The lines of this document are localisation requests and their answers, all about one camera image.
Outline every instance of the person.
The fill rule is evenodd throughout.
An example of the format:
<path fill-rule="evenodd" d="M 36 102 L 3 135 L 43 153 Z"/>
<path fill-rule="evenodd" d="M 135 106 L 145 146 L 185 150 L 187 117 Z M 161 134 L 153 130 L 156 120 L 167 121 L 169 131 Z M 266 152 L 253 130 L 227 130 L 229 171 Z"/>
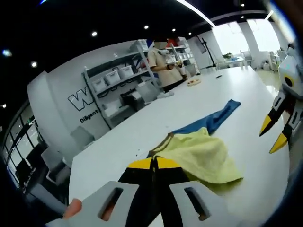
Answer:
<path fill-rule="evenodd" d="M 154 40 L 154 47 L 148 52 L 149 66 L 153 72 L 159 75 L 162 87 L 168 92 L 183 83 L 186 79 L 186 72 L 180 73 L 178 66 L 167 64 L 165 60 L 165 47 L 167 39 Z"/>

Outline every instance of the ceiling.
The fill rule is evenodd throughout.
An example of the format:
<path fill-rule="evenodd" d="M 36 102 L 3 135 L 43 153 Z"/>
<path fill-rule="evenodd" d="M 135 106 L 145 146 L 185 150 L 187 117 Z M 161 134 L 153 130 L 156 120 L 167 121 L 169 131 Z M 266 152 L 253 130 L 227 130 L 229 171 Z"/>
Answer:
<path fill-rule="evenodd" d="M 11 57 L 0 56 L 0 104 L 7 104 L 6 109 L 0 109 L 4 130 L 27 100 L 27 84 L 44 70 L 50 72 L 80 54 L 114 43 L 188 37 L 189 32 L 197 35 L 211 29 L 175 0 L 48 0 L 41 5 L 40 1 L 0 3 L 0 48 L 12 53 Z M 216 25 L 266 16 L 266 8 L 256 0 L 187 1 L 210 19 L 233 12 L 245 14 L 244 19 L 239 15 L 218 19 Z M 247 10 L 264 13 L 246 14 Z M 92 31 L 98 35 L 92 37 Z M 37 68 L 31 68 L 31 61 L 37 61 Z"/>

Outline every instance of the office desk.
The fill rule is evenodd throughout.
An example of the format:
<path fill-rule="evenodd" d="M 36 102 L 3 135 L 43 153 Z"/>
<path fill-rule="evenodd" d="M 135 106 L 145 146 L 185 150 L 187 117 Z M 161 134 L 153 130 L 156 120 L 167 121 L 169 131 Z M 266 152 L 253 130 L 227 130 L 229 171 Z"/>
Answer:
<path fill-rule="evenodd" d="M 282 200 L 289 174 L 288 147 L 269 154 L 284 127 L 283 120 L 259 137 L 274 98 L 251 67 L 197 78 L 200 84 L 181 84 L 173 89 L 174 96 L 155 100 L 79 153 L 72 163 L 69 200 L 83 200 L 108 181 L 117 181 L 130 162 L 145 158 L 167 133 L 221 110 L 233 99 L 241 106 L 213 136 L 225 142 L 244 179 L 220 196 L 237 217 L 266 220 Z M 163 226 L 161 217 L 151 226 Z"/>
<path fill-rule="evenodd" d="M 235 64 L 239 64 L 241 67 L 243 67 L 245 65 L 245 60 L 242 57 L 237 57 L 237 60 L 220 62 L 217 64 L 217 70 L 219 70 L 220 67 L 222 66 L 235 65 Z"/>

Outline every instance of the light strip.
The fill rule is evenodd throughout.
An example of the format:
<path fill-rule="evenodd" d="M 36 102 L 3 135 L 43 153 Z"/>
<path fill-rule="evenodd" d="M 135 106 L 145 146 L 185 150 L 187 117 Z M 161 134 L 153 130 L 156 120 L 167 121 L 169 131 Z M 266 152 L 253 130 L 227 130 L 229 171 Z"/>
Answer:
<path fill-rule="evenodd" d="M 271 17 L 271 15 L 273 15 L 273 13 L 274 13 L 273 10 L 270 11 L 269 14 L 265 17 L 265 20 L 268 20 Z"/>
<path fill-rule="evenodd" d="M 47 0 L 41 0 L 40 4 L 45 3 Z"/>
<path fill-rule="evenodd" d="M 194 11 L 196 14 L 198 14 L 200 17 L 202 17 L 207 23 L 209 23 L 212 27 L 216 27 L 216 25 L 214 25 L 214 23 L 210 19 L 208 19 L 207 16 L 205 16 L 201 11 L 199 11 L 196 7 L 189 4 L 187 1 L 185 1 L 185 0 L 175 0 L 175 1 L 181 3 L 182 5 L 186 6 L 187 8 L 191 9 L 192 11 Z"/>

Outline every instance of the cloth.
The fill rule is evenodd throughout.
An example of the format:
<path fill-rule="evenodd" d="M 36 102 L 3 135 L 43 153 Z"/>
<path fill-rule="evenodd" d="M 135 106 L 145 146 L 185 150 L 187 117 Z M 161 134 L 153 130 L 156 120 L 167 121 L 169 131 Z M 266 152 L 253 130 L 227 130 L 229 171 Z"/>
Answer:
<path fill-rule="evenodd" d="M 164 57 L 161 54 L 159 54 L 157 49 L 155 48 L 151 49 L 148 52 L 147 57 L 150 67 L 166 66 L 166 61 Z M 157 73 L 159 75 L 159 79 L 163 87 L 176 83 L 183 79 L 176 67 L 173 68 L 172 70 L 162 70 L 162 71 L 158 71 Z"/>
<path fill-rule="evenodd" d="M 224 142 L 209 133 L 214 132 L 239 105 L 230 100 L 222 110 L 169 133 L 152 153 L 175 160 L 188 175 L 202 183 L 220 184 L 243 178 L 228 156 Z"/>

